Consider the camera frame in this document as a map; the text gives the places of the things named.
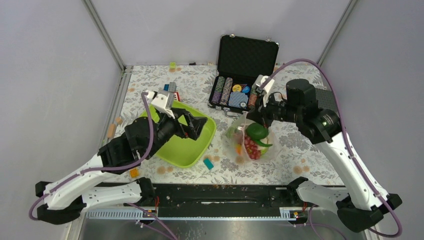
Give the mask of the dark green avocado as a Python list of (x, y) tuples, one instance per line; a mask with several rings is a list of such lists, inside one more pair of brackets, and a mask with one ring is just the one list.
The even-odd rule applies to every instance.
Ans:
[(254, 122), (245, 129), (245, 133), (252, 140), (262, 140), (269, 135), (269, 130), (263, 125)]

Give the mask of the clear pink zip top bag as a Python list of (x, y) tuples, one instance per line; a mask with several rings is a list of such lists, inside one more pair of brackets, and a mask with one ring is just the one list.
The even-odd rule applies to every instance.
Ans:
[(259, 163), (274, 160), (278, 153), (275, 134), (247, 116), (244, 112), (221, 135), (227, 157)]

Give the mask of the red grape bunch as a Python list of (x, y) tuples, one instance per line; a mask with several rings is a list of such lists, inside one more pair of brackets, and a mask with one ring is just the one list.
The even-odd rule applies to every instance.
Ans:
[(251, 160), (259, 160), (262, 152), (249, 136), (244, 137), (244, 147)]

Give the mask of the green chili pepper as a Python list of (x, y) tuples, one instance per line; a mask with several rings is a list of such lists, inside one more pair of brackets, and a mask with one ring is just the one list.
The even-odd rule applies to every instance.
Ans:
[(270, 140), (269, 138), (263, 138), (263, 139), (253, 139), (253, 142), (260, 146), (260, 147), (264, 147), (264, 148), (269, 148), (273, 146), (273, 141)]

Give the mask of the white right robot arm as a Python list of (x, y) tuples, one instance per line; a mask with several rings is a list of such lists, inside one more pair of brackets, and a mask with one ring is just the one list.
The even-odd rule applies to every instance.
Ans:
[(272, 78), (257, 77), (253, 86), (257, 100), (248, 119), (265, 127), (274, 121), (294, 123), (325, 155), (346, 188), (336, 191), (299, 177), (288, 184), (287, 201), (293, 206), (308, 202), (331, 211), (355, 233), (375, 226), (385, 214), (393, 214), (402, 199), (376, 181), (353, 149), (338, 114), (319, 107), (316, 88), (306, 79), (293, 79), (286, 84), (286, 97), (276, 100), (273, 85)]

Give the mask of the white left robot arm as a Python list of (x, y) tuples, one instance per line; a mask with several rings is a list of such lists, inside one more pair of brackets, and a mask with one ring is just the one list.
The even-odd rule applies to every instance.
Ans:
[(172, 137), (198, 140), (208, 118), (173, 107), (174, 98), (167, 91), (145, 91), (141, 98), (146, 116), (136, 118), (122, 135), (102, 146), (68, 176), (35, 185), (37, 201), (29, 210), (30, 219), (62, 225), (91, 209), (118, 204), (148, 206), (154, 202), (156, 194), (148, 178), (117, 186), (102, 186), (102, 182), (138, 167)]

